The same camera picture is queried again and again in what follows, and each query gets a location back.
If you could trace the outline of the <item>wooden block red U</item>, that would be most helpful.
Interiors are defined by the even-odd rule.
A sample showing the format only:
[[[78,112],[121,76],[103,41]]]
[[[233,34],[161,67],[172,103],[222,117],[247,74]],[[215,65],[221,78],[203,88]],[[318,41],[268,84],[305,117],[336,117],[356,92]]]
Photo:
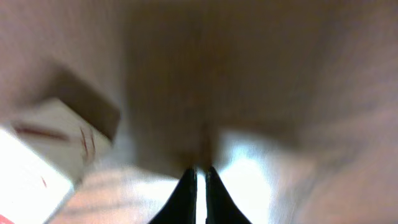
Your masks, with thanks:
[[[10,221],[8,218],[0,215],[0,224],[14,224],[14,223]]]

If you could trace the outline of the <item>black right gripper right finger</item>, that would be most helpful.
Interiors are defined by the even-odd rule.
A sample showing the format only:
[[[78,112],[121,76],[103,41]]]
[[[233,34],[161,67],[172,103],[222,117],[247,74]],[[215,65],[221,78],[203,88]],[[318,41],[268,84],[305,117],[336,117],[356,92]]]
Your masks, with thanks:
[[[206,224],[251,224],[233,202],[214,167],[206,172]]]

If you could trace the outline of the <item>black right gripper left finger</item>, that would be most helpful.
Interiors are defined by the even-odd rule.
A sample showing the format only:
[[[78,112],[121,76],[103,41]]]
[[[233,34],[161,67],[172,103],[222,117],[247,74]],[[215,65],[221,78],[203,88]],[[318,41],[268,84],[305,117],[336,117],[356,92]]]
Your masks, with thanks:
[[[197,172],[187,169],[166,204],[149,224],[196,224]]]

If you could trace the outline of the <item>wooden block letter A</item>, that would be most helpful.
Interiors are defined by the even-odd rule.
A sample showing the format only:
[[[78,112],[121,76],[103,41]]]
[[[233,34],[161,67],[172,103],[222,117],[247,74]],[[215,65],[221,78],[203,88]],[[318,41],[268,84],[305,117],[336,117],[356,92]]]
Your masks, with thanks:
[[[1,121],[1,215],[47,223],[111,148],[111,138],[56,98]]]

